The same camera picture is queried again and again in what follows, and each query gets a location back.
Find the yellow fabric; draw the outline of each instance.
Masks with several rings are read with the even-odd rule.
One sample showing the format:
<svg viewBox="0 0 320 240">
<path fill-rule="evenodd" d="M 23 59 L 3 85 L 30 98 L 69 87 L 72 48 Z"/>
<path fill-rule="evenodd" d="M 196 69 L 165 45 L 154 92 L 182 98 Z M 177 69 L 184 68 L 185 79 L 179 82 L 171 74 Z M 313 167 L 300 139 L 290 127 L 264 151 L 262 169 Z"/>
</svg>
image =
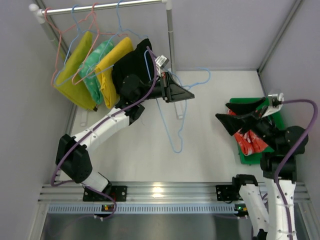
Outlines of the yellow fabric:
<svg viewBox="0 0 320 240">
<path fill-rule="evenodd" d="M 112 82 L 112 67 L 103 71 L 107 67 L 115 64 L 127 53 L 134 50 L 129 37 L 121 40 L 96 66 L 94 72 L 100 83 L 100 90 L 103 95 L 104 103 L 107 108 L 111 109 L 117 102 L 118 94 L 114 83 Z"/>
<path fill-rule="evenodd" d="M 66 62 L 64 70 L 60 72 L 56 79 L 54 87 L 59 90 L 60 93 L 65 95 L 74 104 L 84 108 L 93 110 L 96 106 L 95 101 L 92 99 L 85 83 L 83 81 L 76 85 L 72 83 L 72 77 L 78 70 L 80 64 L 85 60 L 87 53 L 92 46 L 92 33 L 87 31 L 78 46 L 76 46 L 74 52 Z M 81 77 L 77 74 L 74 78 L 74 83 L 77 83 Z"/>
</svg>

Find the gray wall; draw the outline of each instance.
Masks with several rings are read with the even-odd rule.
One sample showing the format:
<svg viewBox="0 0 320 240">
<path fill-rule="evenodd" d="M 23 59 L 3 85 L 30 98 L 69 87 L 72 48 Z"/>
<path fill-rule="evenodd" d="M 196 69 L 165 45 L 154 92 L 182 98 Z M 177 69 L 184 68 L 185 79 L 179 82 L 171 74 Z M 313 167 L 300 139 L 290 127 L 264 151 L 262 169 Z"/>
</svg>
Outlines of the gray wall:
<svg viewBox="0 0 320 240">
<path fill-rule="evenodd" d="M 96 0 L 44 0 L 48 7 L 70 8 L 90 5 Z M 103 0 L 114 3 L 117 0 Z M 194 67 L 216 69 L 257 69 L 277 33 L 293 0 L 172 0 L 174 43 L 178 70 Z M 117 31 L 115 9 L 98 10 L 99 27 Z M 120 8 L 123 28 L 148 35 L 157 54 L 169 57 L 166 8 L 161 4 Z M 78 20 L 88 13 L 75 13 Z M 54 17 L 58 27 L 74 23 L 71 14 Z M 83 29 L 89 26 L 84 23 Z M 67 43 L 76 31 L 64 35 Z M 134 45 L 139 43 L 132 36 Z"/>
<path fill-rule="evenodd" d="M 28 10 L 0 8 L 0 239 L 24 240 L 53 171 L 70 103 L 50 86 L 55 51 Z"/>
<path fill-rule="evenodd" d="M 305 0 L 290 28 L 263 72 L 267 90 L 281 89 L 285 98 L 306 98 L 320 106 L 320 1 Z M 283 108 L 288 125 L 306 127 L 312 107 L 306 104 Z M 309 134 L 306 152 L 299 157 L 299 178 L 308 188 L 314 208 L 320 217 L 320 121 Z"/>
</svg>

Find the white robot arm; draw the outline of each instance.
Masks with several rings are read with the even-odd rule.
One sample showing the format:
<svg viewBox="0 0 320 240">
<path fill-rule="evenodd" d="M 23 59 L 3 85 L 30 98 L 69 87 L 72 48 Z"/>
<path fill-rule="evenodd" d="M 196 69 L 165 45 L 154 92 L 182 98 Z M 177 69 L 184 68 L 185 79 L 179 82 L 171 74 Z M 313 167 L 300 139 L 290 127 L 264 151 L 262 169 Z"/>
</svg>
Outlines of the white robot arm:
<svg viewBox="0 0 320 240">
<path fill-rule="evenodd" d="M 282 93 L 268 96 L 269 106 L 258 107 L 266 101 L 263 97 L 248 104 L 227 103 L 236 115 L 216 114 L 230 135 L 253 131 L 274 152 L 263 153 L 260 166 L 267 187 L 269 213 L 263 203 L 256 178 L 237 175 L 232 179 L 234 196 L 244 201 L 253 226 L 254 240 L 296 240 L 294 192 L 297 170 L 295 155 L 305 152 L 308 136 L 304 138 L 284 165 L 282 160 L 304 133 L 300 126 L 278 129 L 267 116 L 279 111 L 284 101 Z"/>
<path fill-rule="evenodd" d="M 151 88 L 150 84 L 143 83 L 134 74 L 128 75 L 122 82 L 120 101 L 108 115 L 83 132 L 74 136 L 65 134 L 60 138 L 55 163 L 60 165 L 62 171 L 73 181 L 99 193 L 110 194 L 112 183 L 93 170 L 90 154 L 117 131 L 131 125 L 140 117 L 145 108 L 141 104 L 133 103 L 146 95 Z M 194 94 L 177 85 L 169 72 L 162 72 L 147 99 L 163 98 L 167 103 L 173 103 L 194 97 Z"/>
</svg>

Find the red cloth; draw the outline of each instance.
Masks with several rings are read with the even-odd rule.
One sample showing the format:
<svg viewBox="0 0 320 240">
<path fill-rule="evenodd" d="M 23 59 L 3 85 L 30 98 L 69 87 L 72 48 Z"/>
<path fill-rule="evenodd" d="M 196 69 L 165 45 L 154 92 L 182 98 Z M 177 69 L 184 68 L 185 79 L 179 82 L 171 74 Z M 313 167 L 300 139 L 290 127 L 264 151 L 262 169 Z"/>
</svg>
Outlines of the red cloth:
<svg viewBox="0 0 320 240">
<path fill-rule="evenodd" d="M 236 115 L 230 109 L 228 109 L 228 114 Z M 238 142 L 241 151 L 245 156 L 255 153 L 261 153 L 268 147 L 268 145 L 251 130 L 249 130 L 245 134 L 241 134 L 238 131 L 234 134 L 234 138 Z"/>
</svg>

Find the green crumpled fabric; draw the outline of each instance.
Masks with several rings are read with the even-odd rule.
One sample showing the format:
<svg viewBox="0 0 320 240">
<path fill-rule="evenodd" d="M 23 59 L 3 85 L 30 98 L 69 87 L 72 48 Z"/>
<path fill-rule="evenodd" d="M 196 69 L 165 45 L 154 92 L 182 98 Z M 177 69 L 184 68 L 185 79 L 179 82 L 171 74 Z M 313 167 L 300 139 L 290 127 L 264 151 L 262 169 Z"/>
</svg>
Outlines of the green crumpled fabric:
<svg viewBox="0 0 320 240">
<path fill-rule="evenodd" d="M 79 66 L 79 69 L 81 69 L 84 64 L 84 67 L 79 71 L 78 74 L 81 76 L 81 78 L 85 77 L 83 82 L 96 104 L 101 104 L 104 100 L 104 97 L 100 91 L 101 86 L 97 76 L 95 75 L 95 72 L 91 72 L 95 69 L 99 59 L 103 59 L 104 56 L 106 56 L 114 48 L 114 43 L 112 41 L 110 41 L 107 46 L 108 41 L 109 40 L 102 42 L 92 53 L 90 53 L 86 61 L 81 63 Z"/>
</svg>

